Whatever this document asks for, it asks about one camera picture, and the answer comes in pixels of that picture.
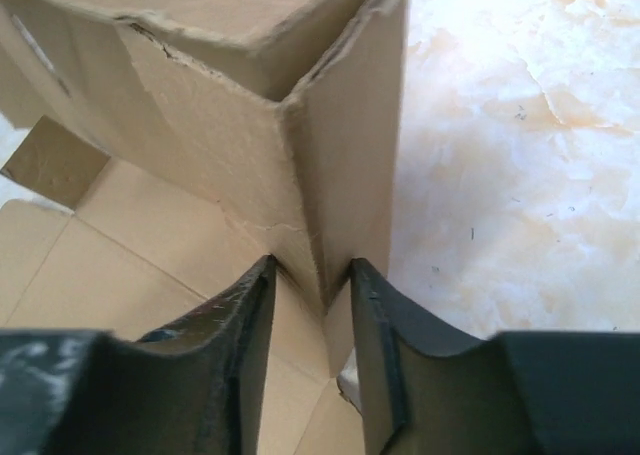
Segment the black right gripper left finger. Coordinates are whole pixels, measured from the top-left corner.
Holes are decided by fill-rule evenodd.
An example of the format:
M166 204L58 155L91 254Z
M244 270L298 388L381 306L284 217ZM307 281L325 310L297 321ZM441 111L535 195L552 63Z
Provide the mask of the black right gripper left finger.
M253 454L277 261L130 342L90 329L1 334L5 454Z

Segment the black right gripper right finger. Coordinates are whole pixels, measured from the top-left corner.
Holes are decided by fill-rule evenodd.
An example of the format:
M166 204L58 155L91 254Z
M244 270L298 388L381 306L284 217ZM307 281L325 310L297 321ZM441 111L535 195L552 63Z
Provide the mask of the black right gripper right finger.
M506 331L486 340L350 265L369 454L635 454L639 337Z

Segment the brown cardboard box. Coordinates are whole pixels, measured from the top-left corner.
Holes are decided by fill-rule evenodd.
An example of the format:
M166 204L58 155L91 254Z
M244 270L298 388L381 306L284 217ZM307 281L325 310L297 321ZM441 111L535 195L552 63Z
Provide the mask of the brown cardboard box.
M408 0L1 0L31 130L1 175L1 334L134 342L277 261L258 448L361 454L347 268L386 271Z

